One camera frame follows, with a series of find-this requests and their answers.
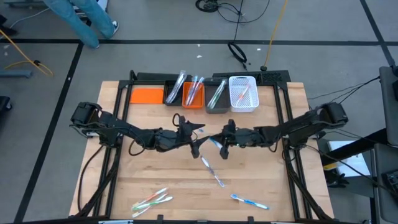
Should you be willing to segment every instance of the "green toothbrush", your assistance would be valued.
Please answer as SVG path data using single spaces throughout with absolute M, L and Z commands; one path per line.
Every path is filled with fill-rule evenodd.
M 146 204 L 143 204 L 143 205 L 136 206 L 136 207 L 133 208 L 133 210 L 140 210 L 140 209 L 146 208 L 148 206 L 157 205 L 157 204 L 160 204 L 162 202 L 168 202 L 169 200 L 172 200 L 172 199 L 173 199 L 173 197 L 169 196 L 169 197 L 167 197 L 167 198 L 165 198 L 163 200 L 160 200 L 158 202 L 151 202 L 151 203 L 146 203 Z

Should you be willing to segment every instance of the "yellow cable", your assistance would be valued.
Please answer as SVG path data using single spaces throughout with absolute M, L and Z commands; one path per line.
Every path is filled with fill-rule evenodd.
M 282 10 L 280 10 L 278 21 L 276 22 L 274 31 L 272 32 L 272 35 L 271 35 L 271 40 L 269 41 L 266 62 L 264 63 L 265 67 L 267 66 L 269 54 L 271 53 L 271 45 L 272 45 L 272 41 L 274 40 L 274 36 L 275 36 L 276 30 L 278 29 L 279 23 L 282 20 L 282 17 L 284 16 L 284 12 L 285 12 L 285 8 L 286 8 L 286 5 L 287 5 L 287 1 L 288 0 L 285 0 L 284 6 L 282 7 Z
M 36 65 L 29 57 L 27 57 L 23 51 L 14 43 L 14 41 L 12 41 L 1 29 L 0 29 L 0 33 L 6 37 L 6 39 L 19 51 L 19 53 L 21 53 L 22 56 L 24 56 L 24 58 L 26 58 L 26 60 L 31 63 L 33 66 L 35 66 L 37 69 L 39 69 L 43 74 L 48 75 L 48 76 L 54 76 L 54 74 L 51 72 L 51 70 L 49 68 L 47 68 L 46 66 L 44 66 L 49 72 L 50 74 L 48 74 L 47 72 L 45 72 L 44 70 L 42 70 L 38 65 Z M 15 65 L 18 65 L 20 63 L 24 63 L 24 62 L 17 62 L 17 63 L 13 63 L 9 66 L 7 66 L 6 68 L 9 67 L 13 67 Z

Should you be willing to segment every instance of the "orange bin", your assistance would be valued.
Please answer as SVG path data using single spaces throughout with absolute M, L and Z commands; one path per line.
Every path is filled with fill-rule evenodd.
M 185 104 L 188 94 L 189 94 L 189 89 L 191 87 L 192 82 L 185 82 L 182 90 L 182 106 L 186 109 L 201 109 L 203 105 L 205 104 L 205 86 L 203 86 L 203 83 L 199 84 L 198 91 L 191 103 L 191 105 L 187 106 Z

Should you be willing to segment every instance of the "blue toothbrush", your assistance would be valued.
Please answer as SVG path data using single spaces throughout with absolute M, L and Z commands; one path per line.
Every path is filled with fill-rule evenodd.
M 257 202 L 253 202 L 253 201 L 250 201 L 250 200 L 246 200 L 246 199 L 239 198 L 236 194 L 231 194 L 231 198 L 233 198 L 233 199 L 235 199 L 235 200 L 239 200 L 239 201 L 244 202 L 244 203 L 248 203 L 249 205 L 254 205 L 254 206 L 259 207 L 259 208 L 262 208 L 262 209 L 266 209 L 266 210 L 269 209 L 267 206 L 261 205 L 260 203 L 257 203 Z

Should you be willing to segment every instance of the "orange block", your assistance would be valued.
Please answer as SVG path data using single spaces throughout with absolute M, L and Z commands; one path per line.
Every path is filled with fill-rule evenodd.
M 138 88 L 131 93 L 130 103 L 162 104 L 163 89 Z

